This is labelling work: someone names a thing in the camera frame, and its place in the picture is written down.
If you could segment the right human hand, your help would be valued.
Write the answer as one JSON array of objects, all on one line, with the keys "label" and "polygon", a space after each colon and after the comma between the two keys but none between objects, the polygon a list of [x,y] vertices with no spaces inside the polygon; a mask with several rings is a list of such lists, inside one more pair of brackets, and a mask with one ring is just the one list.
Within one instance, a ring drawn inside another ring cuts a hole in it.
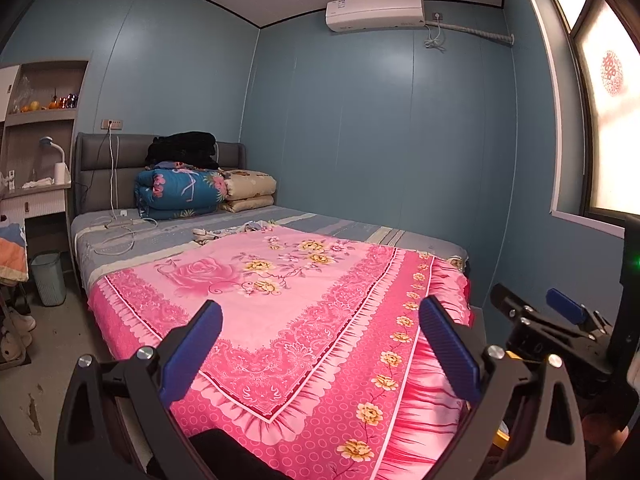
[{"label": "right human hand", "polygon": [[628,438],[629,428],[620,429],[609,414],[594,413],[582,420],[587,449],[587,468],[597,469],[607,463],[623,446]]}]

